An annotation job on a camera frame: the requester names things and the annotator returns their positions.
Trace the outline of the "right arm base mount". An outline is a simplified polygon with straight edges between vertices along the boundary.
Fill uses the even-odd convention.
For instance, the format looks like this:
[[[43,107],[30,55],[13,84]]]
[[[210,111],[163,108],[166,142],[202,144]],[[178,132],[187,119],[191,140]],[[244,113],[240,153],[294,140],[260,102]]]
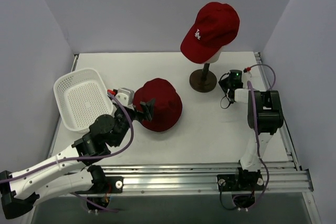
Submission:
[[[266,181],[264,181],[260,170],[249,172],[238,168],[233,174],[218,174],[216,176],[219,191],[219,202],[228,211],[244,210],[248,212],[257,202],[256,192],[265,193]],[[232,194],[232,206],[225,206],[223,193]]]

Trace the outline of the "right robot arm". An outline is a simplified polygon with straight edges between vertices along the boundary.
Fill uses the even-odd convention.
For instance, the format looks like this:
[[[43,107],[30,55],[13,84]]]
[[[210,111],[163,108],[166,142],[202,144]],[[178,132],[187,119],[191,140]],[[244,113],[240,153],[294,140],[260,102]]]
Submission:
[[[252,130],[247,148],[239,160],[242,170],[233,175],[236,187],[244,189],[252,182],[249,172],[258,172],[261,168],[267,145],[284,124],[279,92],[260,91],[250,81],[243,87],[243,72],[231,70],[220,78],[218,84],[224,91],[228,104],[247,105],[247,124]]]

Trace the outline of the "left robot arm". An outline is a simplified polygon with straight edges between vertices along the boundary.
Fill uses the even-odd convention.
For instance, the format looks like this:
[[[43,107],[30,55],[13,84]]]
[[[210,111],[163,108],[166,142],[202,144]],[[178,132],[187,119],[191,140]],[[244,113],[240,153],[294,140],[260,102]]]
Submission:
[[[89,126],[89,132],[58,154],[19,172],[1,172],[1,205],[6,219],[15,219],[31,211],[39,203],[63,194],[96,193],[107,185],[103,169],[96,162],[125,151],[127,143],[112,153],[111,147],[121,145],[133,121],[151,121],[155,100],[135,106],[123,106],[112,97],[117,110],[103,114]]]

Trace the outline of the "dark red knit hat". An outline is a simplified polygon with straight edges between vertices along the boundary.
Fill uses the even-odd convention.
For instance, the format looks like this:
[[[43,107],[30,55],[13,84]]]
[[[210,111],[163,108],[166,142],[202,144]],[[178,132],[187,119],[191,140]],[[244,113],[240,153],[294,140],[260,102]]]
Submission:
[[[180,119],[183,110],[182,100],[176,89],[165,79],[155,78],[139,88],[133,99],[136,109],[141,110],[141,102],[154,103],[152,121],[142,121],[146,129],[153,132],[165,132],[172,128]]]

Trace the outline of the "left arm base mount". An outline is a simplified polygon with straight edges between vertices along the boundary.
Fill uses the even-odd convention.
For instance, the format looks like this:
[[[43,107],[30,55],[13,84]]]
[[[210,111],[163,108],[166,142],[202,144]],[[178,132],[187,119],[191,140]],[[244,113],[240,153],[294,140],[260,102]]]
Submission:
[[[86,202],[88,210],[94,213],[108,212],[107,207],[112,199],[112,194],[118,194],[122,192],[122,187],[117,188],[116,182],[123,183],[123,177],[107,177],[101,168],[101,166],[92,165],[87,168],[88,173],[91,175],[91,186],[85,190],[84,194],[104,194],[103,197],[87,197],[87,200],[95,203]]]

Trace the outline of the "red cap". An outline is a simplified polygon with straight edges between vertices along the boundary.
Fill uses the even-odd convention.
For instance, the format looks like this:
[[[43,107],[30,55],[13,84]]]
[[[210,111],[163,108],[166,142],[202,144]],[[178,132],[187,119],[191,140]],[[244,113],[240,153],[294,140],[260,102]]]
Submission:
[[[240,18],[229,4],[210,2],[197,13],[181,45],[181,53],[193,63],[205,63],[238,35]]]

